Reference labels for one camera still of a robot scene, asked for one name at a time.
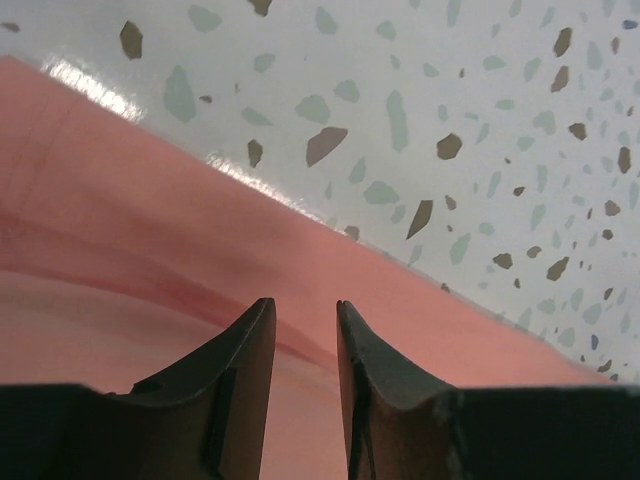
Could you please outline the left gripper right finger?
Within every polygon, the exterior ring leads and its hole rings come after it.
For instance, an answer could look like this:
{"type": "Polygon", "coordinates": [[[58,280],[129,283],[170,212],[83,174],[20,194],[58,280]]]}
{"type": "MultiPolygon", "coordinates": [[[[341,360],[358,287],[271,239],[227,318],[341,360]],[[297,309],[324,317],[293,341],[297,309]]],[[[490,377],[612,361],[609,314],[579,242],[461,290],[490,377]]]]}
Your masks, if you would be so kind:
{"type": "Polygon", "coordinates": [[[377,335],[349,301],[336,305],[349,479],[463,479],[454,418],[463,391],[377,335]]]}

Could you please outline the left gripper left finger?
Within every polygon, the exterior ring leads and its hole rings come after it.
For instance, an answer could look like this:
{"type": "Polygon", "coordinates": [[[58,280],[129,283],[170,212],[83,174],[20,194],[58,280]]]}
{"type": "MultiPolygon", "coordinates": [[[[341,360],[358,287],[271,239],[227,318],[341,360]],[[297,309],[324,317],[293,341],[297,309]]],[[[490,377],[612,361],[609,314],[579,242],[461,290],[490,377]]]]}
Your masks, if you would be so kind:
{"type": "Polygon", "coordinates": [[[260,475],[276,334],[261,298],[210,341],[126,395],[111,394],[104,479],[256,479],[260,475]]]}

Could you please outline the salmon pink t shirt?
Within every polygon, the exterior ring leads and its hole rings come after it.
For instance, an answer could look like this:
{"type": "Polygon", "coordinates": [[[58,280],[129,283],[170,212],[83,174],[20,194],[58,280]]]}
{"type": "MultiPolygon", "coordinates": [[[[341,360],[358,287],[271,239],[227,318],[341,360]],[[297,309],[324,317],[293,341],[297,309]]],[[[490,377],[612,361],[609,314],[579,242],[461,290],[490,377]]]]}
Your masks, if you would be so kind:
{"type": "Polygon", "coordinates": [[[124,393],[277,308],[261,475],[347,475],[336,304],[460,386],[598,384],[348,236],[1,60],[1,380],[124,393]]]}

